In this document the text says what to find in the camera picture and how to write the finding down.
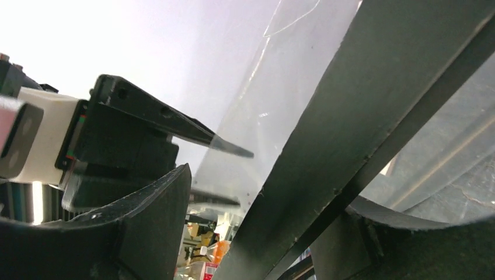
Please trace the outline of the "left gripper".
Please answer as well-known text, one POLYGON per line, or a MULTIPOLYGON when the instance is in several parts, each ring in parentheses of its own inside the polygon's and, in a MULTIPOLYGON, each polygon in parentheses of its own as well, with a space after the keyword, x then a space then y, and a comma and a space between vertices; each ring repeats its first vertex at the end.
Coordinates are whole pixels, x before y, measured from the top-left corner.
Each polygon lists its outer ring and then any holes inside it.
MULTIPOLYGON (((120 76, 100 75, 90 101, 101 105, 77 102, 54 163, 62 170, 57 187, 67 211, 102 207, 173 170, 179 147, 172 136, 243 158, 255 156, 120 76)), ((240 206, 237 198, 196 188, 189 203, 240 206)))

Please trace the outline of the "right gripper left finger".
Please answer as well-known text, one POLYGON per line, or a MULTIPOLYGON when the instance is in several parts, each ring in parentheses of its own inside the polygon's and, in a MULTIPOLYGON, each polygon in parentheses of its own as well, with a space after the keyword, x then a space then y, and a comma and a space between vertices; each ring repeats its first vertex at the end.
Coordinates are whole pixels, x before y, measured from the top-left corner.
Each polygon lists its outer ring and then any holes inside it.
POLYGON ((1 219, 2 279, 173 279, 191 171, 72 220, 31 225, 1 219))

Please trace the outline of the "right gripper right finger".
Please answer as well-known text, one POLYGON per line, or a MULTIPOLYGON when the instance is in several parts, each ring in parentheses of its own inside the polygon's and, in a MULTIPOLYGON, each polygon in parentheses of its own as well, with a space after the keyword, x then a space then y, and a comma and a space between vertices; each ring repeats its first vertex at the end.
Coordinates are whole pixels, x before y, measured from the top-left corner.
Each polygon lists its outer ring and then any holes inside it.
POLYGON ((317 279, 493 279, 494 216, 447 224, 357 197, 310 250, 317 279))

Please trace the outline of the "clear plastic sheet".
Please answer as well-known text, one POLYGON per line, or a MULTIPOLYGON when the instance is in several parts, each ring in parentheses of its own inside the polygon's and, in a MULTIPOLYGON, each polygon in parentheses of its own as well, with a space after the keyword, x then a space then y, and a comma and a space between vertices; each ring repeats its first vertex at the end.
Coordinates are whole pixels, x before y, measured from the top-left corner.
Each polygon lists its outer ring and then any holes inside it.
MULTIPOLYGON (((317 1, 285 24, 273 19, 249 79, 229 107, 219 134, 252 151, 252 159, 215 150, 193 184, 240 201, 200 206, 195 215, 238 225, 282 152, 327 65, 357 15, 382 1, 317 1)), ((362 191, 371 201, 439 222, 459 222, 494 209, 494 58, 434 114, 362 191)))

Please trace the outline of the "black wooden picture frame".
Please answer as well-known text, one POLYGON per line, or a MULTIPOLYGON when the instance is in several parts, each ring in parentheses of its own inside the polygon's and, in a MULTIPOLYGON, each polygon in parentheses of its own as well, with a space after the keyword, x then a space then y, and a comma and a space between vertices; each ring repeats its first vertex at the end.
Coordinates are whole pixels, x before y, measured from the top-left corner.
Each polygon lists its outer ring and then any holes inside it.
POLYGON ((493 1, 364 1, 215 279, 277 279, 494 52, 493 1))

